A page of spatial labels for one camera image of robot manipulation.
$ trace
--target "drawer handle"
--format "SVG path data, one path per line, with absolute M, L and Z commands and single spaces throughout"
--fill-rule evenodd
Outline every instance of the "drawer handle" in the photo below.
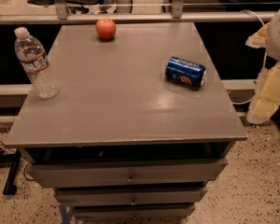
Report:
M 130 205 L 137 205 L 137 202 L 134 199 L 132 199 L 132 201 L 130 202 Z
M 135 182 L 132 175 L 129 175 L 129 178 L 126 181 L 128 184 L 133 184 Z

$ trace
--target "terrazzo floor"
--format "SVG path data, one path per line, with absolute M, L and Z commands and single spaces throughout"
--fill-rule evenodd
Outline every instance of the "terrazzo floor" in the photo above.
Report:
M 247 141 L 237 142 L 227 155 L 229 164 L 208 191 L 196 203 L 194 213 L 186 224 L 280 223 L 280 130 L 270 120 L 252 127 L 244 121 Z M 8 133 L 0 138 L 4 141 Z M 0 224 L 58 224 L 62 223 L 52 189 L 42 189 L 23 175 L 26 165 L 15 179 L 18 191 L 14 196 L 2 194 L 8 167 L 0 166 Z M 178 218 L 139 219 L 136 221 L 77 221 L 89 223 L 177 224 Z

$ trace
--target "apple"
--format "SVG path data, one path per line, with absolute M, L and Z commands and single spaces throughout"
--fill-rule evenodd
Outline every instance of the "apple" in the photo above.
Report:
M 95 30 L 101 39 L 111 40 L 116 33 L 116 24 L 111 19 L 100 19 L 95 24 Z

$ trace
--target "water bottle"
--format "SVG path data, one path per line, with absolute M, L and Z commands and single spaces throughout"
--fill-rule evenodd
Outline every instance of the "water bottle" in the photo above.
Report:
M 42 44 L 24 27 L 15 30 L 15 52 L 37 95 L 48 99 L 56 95 L 59 86 L 52 74 Z

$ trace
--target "bottle cap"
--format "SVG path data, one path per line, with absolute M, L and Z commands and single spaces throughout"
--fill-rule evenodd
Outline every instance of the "bottle cap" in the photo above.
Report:
M 29 35 L 29 32 L 25 27 L 19 27 L 15 30 L 15 35 L 17 38 L 25 38 Z

